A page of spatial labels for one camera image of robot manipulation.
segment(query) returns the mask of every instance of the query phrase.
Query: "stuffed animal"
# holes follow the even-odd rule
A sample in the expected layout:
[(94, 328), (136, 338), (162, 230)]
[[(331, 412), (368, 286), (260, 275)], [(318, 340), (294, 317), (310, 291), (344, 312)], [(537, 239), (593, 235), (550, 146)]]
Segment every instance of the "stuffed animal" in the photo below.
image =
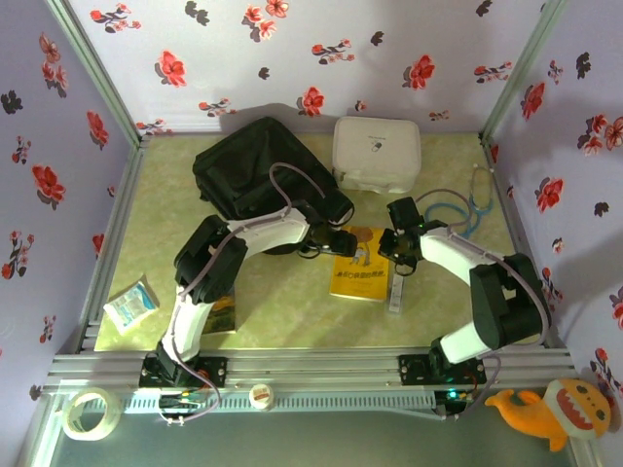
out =
[(512, 428), (527, 435), (546, 438), (553, 452), (565, 447), (567, 438), (599, 438), (610, 424), (610, 406), (598, 388), (581, 379), (555, 379), (541, 397), (520, 391), (524, 403), (511, 401), (512, 389), (498, 392), (485, 402), (495, 406)]

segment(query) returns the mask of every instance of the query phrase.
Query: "book cover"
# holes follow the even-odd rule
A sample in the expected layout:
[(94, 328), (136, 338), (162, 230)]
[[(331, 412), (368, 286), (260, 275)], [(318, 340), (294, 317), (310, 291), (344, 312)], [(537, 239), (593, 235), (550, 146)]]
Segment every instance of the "book cover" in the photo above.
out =
[(202, 335), (233, 334), (236, 332), (236, 294), (234, 287), (212, 306), (203, 325)]
[(357, 237), (357, 251), (352, 258), (335, 257), (331, 295), (383, 302), (387, 298), (389, 260), (379, 255), (384, 229), (346, 227)]

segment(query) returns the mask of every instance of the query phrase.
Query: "stethoscope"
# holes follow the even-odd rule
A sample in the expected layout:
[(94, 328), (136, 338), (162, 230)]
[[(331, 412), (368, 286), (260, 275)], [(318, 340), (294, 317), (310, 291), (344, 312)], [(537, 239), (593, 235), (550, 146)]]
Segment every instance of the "stethoscope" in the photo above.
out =
[[(476, 201), (474, 199), (474, 185), (476, 183), (476, 176), (479, 170), (482, 170), (485, 173), (487, 173), (487, 180), (489, 181), (489, 203), (486, 205), (478, 205), (476, 204)], [(471, 184), (469, 186), (469, 204), (471, 205), (471, 208), (474, 211), (473, 216), (472, 216), (473, 224), (472, 222), (470, 222), (465, 232), (460, 233), (460, 236), (462, 236), (463, 238), (469, 238), (474, 233), (474, 231), (478, 229), (478, 227), (480, 226), (482, 217), (489, 214), (491, 210), (494, 208), (494, 178), (492, 176), (493, 172), (494, 170), (492, 168), (481, 167), (477, 163), (474, 164), (474, 169), (471, 172)], [(438, 209), (440, 207), (446, 207), (448, 209), (452, 209), (455, 212), (459, 213), (461, 216), (463, 216), (464, 219), (467, 219), (469, 217), (469, 213), (466, 212), (460, 206), (457, 206), (450, 202), (436, 202), (435, 204), (428, 206), (428, 208), (424, 212), (424, 220), (426, 222), (430, 222), (430, 213), (433, 210)]]

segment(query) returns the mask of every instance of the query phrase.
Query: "white box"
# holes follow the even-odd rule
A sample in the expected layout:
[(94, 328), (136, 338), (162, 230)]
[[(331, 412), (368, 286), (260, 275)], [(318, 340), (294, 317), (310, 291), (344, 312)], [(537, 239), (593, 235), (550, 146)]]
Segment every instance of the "white box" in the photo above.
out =
[(333, 176), (340, 188), (405, 193), (420, 168), (420, 130), (413, 122), (341, 117), (336, 123)]

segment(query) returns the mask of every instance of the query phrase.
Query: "floral wallpaper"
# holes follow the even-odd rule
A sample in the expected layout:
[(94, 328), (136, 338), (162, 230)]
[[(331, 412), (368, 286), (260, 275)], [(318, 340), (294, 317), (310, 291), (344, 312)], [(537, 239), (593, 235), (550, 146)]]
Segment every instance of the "floral wallpaper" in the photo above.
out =
[(8, 466), (78, 323), (130, 146), (45, 2), (3, 5), (0, 37), (18, 44), (5, 47), (0, 75), (0, 413), (10, 420), (0, 424), (0, 465)]
[(359, 112), (478, 131), (543, 1), (69, 3), (136, 128), (155, 134), (230, 132), (266, 115), (332, 131)]
[(541, 271), (554, 337), (612, 407), (614, 422), (600, 441), (611, 467), (623, 455), (619, 12), (617, 0), (568, 2), (492, 147), (516, 236)]

